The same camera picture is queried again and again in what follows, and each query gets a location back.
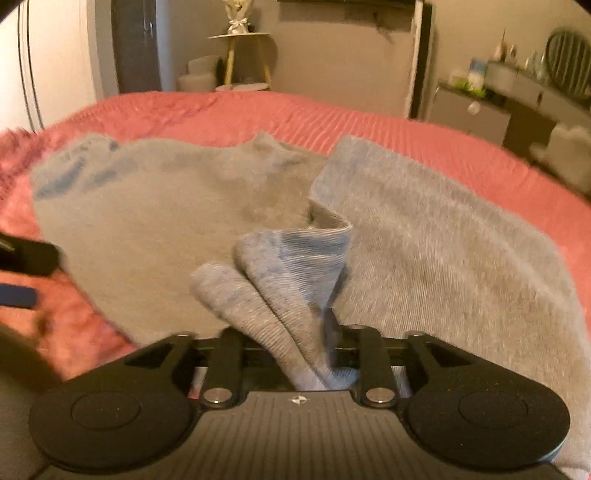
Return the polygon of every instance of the dark door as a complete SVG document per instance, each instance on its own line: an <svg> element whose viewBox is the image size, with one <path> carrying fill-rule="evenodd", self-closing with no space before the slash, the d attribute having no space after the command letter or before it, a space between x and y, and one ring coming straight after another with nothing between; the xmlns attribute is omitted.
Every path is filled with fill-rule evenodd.
<svg viewBox="0 0 591 480"><path fill-rule="evenodd" d="M162 90L156 0L112 0L112 22L119 92Z"/></svg>

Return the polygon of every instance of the white wardrobe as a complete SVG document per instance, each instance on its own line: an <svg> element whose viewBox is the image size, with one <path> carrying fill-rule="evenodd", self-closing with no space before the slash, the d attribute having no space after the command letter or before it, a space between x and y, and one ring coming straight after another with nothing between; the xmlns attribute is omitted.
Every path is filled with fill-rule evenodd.
<svg viewBox="0 0 591 480"><path fill-rule="evenodd" d="M0 24L0 131L39 131L116 94L110 0L24 0Z"/></svg>

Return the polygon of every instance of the fluffy white chair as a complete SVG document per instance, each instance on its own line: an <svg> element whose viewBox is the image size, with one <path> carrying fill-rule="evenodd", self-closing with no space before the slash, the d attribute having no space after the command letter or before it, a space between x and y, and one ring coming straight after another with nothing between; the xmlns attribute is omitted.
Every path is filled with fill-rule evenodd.
<svg viewBox="0 0 591 480"><path fill-rule="evenodd" d="M187 75L178 78L179 92L213 92L217 86L217 70L221 59L217 55L208 55L187 64Z"/></svg>
<svg viewBox="0 0 591 480"><path fill-rule="evenodd" d="M583 194L591 194L591 132L583 127L556 125L548 147L534 144L531 154L542 166Z"/></svg>

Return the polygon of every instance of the red blanket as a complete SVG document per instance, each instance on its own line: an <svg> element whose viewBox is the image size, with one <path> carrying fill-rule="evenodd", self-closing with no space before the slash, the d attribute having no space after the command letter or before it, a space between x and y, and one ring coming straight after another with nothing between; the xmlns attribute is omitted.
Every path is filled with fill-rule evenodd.
<svg viewBox="0 0 591 480"><path fill-rule="evenodd" d="M0 229L39 238L28 182L30 165L91 132L118 141L160 137L225 147L266 131L279 140L328 153L356 135L407 155L520 215L561 249L591 329L591 205L509 152L435 125L322 105L297 96L252 93L143 93L108 99L40 134L0 137ZM134 347L96 312L66 275L33 279L0 273L1 282L41 294L40 312L1 309L0 320L38 340L39 351L71 378Z"/></svg>

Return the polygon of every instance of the drawer handle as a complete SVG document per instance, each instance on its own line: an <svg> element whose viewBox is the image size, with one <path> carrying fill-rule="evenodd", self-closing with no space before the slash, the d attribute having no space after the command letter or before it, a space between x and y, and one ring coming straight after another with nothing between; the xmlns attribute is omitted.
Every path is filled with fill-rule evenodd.
<svg viewBox="0 0 591 480"><path fill-rule="evenodd" d="M478 102L472 102L468 106L468 113L470 115L478 115L480 113L480 104Z"/></svg>

